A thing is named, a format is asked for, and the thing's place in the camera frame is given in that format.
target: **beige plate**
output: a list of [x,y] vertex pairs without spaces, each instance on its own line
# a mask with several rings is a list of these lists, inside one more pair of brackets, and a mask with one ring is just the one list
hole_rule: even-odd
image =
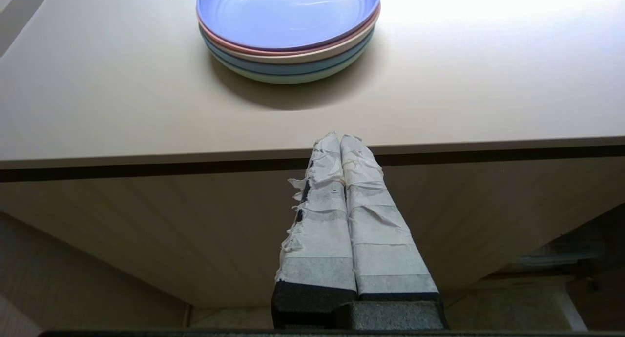
[[244,54],[242,52],[230,50],[229,48],[223,45],[220,45],[219,43],[216,43],[210,37],[208,39],[216,47],[227,52],[228,54],[236,56],[236,57],[240,57],[241,59],[244,59],[244,60],[254,61],[255,63],[275,63],[275,64],[310,63],[311,61],[323,60],[332,56],[339,55],[342,52],[346,52],[347,50],[350,50],[351,48],[355,47],[358,43],[362,41],[362,39],[364,39],[369,34],[369,32],[371,32],[371,30],[373,30],[373,27],[375,27],[375,23],[377,22],[377,17],[379,16],[379,14],[380,12],[376,11],[374,14],[375,18],[373,18],[373,21],[369,21],[369,23],[367,23],[365,27],[361,28],[360,32],[358,32],[356,35],[354,35],[350,39],[344,42],[338,43],[334,46],[324,48],[319,51],[308,52],[305,54],[285,55],[285,56],[261,56],[261,55]]

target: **countertop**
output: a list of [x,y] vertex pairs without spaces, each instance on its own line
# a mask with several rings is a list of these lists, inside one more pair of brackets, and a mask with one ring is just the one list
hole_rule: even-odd
[[382,0],[334,77],[255,83],[195,0],[45,0],[0,59],[0,168],[625,143],[625,0]]

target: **dark trim strip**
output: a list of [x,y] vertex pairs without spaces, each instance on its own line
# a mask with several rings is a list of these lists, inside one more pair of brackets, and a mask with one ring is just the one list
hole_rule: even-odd
[[[589,157],[617,156],[625,156],[625,145],[386,154],[377,155],[375,159],[377,159],[380,166],[384,167],[428,164],[487,163],[493,161],[580,159]],[[16,168],[0,170],[0,183],[53,181],[60,179],[305,170],[306,165],[308,165],[308,158],[214,161],[203,163],[75,166],[68,168]]]

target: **light blue plate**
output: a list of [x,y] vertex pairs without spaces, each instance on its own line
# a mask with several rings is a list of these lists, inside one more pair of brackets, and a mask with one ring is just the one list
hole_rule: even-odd
[[197,0],[214,34],[244,47],[297,50],[344,37],[373,14],[380,0]]
[[273,75],[295,75],[295,74],[306,74],[311,72],[316,72],[320,70],[324,70],[326,68],[330,68],[334,65],[342,63],[346,59],[354,56],[355,53],[359,52],[367,43],[371,40],[373,36],[373,31],[369,33],[360,43],[358,43],[355,47],[347,50],[346,52],[342,52],[337,56],[330,57],[328,59],[312,61],[311,63],[293,63],[290,65],[276,65],[272,63],[255,63],[253,61],[247,61],[241,59],[239,57],[232,56],[227,52],[221,50],[216,47],[213,43],[211,43],[202,28],[200,27],[200,33],[204,38],[206,45],[209,47],[210,51],[213,54],[217,55],[223,61],[227,63],[231,63],[232,65],[243,68],[244,70],[257,72],[260,74],[273,74]]
[[339,63],[338,65],[332,66],[330,68],[326,68],[325,70],[311,72],[308,74],[296,74],[296,75],[259,74],[256,72],[244,70],[243,68],[236,67],[220,59],[217,55],[214,54],[214,52],[211,52],[211,53],[213,57],[217,59],[217,61],[222,63],[224,66],[226,66],[233,72],[243,75],[243,77],[247,77],[249,79],[253,79],[255,81],[260,81],[260,82],[265,82],[265,83],[299,84],[299,83],[308,83],[312,81],[318,81],[319,79],[324,79],[333,74],[337,74],[338,72],[341,72],[342,70],[346,69],[351,64],[353,64],[354,61],[356,61],[366,49],[367,49],[367,44],[365,44],[365,46],[362,49],[360,49],[359,52],[356,52],[355,55],[353,55],[349,59],[346,59],[345,61],[343,61],[342,63]]

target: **stack of plates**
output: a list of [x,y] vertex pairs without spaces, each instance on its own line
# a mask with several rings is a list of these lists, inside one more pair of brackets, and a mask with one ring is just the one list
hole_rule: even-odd
[[380,0],[197,0],[199,30],[214,57],[257,81],[317,81],[366,49]]

